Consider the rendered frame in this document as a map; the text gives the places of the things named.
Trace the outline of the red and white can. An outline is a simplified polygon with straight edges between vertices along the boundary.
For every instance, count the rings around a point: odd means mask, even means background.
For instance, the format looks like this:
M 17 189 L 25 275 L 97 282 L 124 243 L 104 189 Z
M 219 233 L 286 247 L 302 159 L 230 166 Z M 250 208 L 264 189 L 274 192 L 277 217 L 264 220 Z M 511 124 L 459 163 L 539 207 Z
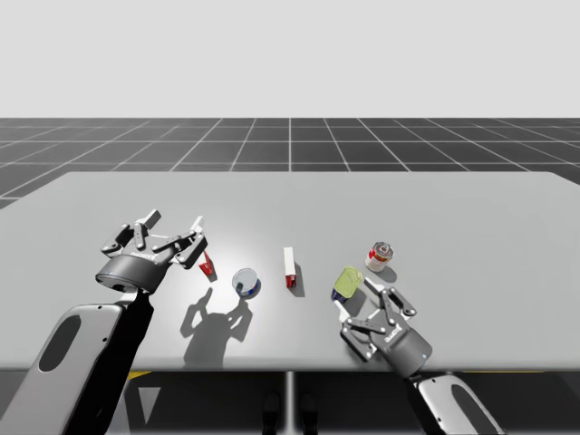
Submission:
M 366 267 L 373 272 L 381 272 L 394 256 L 392 246 L 386 242 L 376 242 L 365 258 Z

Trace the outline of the red and white carton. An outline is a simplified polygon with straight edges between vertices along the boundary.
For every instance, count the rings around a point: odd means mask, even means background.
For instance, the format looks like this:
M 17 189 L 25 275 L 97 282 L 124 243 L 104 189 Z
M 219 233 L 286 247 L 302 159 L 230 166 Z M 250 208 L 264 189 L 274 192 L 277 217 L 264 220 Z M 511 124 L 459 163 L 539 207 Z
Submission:
M 285 284 L 288 289 L 291 289 L 296 286 L 294 249 L 291 246 L 285 246 L 283 248 L 283 255 L 285 263 Z

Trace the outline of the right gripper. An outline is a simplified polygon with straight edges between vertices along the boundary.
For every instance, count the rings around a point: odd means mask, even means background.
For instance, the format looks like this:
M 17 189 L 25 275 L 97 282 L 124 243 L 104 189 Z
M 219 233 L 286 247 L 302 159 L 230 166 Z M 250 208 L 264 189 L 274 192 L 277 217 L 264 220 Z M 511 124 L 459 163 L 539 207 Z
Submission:
M 432 355 L 431 345 L 408 325 L 417 310 L 395 287 L 376 284 L 369 277 L 363 283 L 378 299 L 378 307 L 367 320 L 360 320 L 351 317 L 341 302 L 334 302 L 341 337 L 364 363 L 378 349 L 397 374 L 411 377 Z M 374 344 L 371 334 L 376 334 Z

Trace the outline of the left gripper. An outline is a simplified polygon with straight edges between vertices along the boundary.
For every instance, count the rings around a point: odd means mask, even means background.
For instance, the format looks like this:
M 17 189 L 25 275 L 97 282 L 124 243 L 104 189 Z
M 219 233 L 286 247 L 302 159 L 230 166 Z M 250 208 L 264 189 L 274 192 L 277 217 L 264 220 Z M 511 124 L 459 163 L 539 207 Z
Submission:
M 140 252 L 145 248 L 146 237 L 160 219 L 160 212 L 153 209 L 133 224 L 124 223 L 118 227 L 100 249 L 109 260 L 95 275 L 95 280 L 122 293 L 141 291 L 154 294 L 171 261 L 184 269 L 193 267 L 208 246 L 203 232 L 204 218 L 198 216 L 186 233 L 157 243 L 152 251 Z M 125 249 L 131 242 L 138 250 Z

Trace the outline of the blue flat can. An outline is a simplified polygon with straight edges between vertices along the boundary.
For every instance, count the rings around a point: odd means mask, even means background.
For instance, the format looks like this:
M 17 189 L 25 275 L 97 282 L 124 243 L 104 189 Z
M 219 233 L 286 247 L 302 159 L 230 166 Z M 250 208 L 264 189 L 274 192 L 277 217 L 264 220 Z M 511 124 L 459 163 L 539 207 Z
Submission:
M 259 284 L 257 273 L 251 268 L 238 270 L 232 278 L 232 286 L 240 297 L 253 295 Z

